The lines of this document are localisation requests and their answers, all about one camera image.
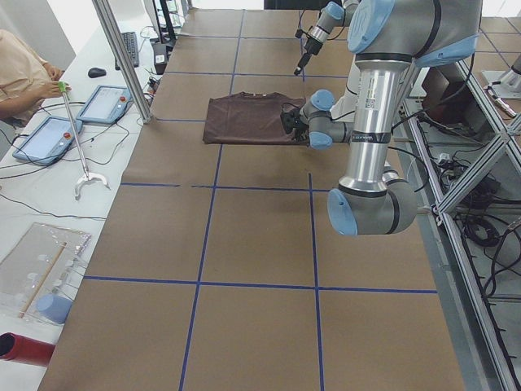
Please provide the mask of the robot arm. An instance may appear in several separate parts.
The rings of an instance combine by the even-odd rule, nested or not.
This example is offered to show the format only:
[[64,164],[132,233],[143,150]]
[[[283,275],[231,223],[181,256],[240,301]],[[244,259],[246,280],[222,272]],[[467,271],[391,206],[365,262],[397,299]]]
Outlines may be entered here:
[[350,113],[333,116],[341,101],[316,91],[300,108],[282,111],[287,133],[306,136],[324,150],[347,143],[345,175],[327,199],[329,219],[341,235],[390,235],[408,228],[417,213],[413,188],[387,162],[392,120],[411,90],[410,73],[471,56],[479,36],[479,1],[330,2],[306,32],[301,72],[336,27],[348,29],[357,99]]
[[336,2],[328,2],[319,12],[317,23],[307,31],[297,29],[296,38],[306,37],[304,53],[302,54],[294,75],[299,76],[313,55],[318,55],[324,43],[329,39],[334,28],[345,28],[351,24],[354,11],[359,6],[359,1],[343,1],[341,5]]

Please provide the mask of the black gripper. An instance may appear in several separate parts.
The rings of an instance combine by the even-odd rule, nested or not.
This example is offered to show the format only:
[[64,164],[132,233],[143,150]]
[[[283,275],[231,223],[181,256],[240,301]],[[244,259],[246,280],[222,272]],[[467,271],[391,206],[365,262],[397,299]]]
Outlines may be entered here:
[[323,43],[316,40],[315,38],[309,38],[305,44],[305,50],[308,54],[303,54],[296,65],[296,68],[294,70],[295,75],[300,75],[305,66],[309,63],[311,59],[311,55],[318,55],[319,51],[321,50],[323,46]]
[[305,123],[299,123],[299,124],[295,125],[293,140],[296,143],[308,143],[309,142],[309,126]]

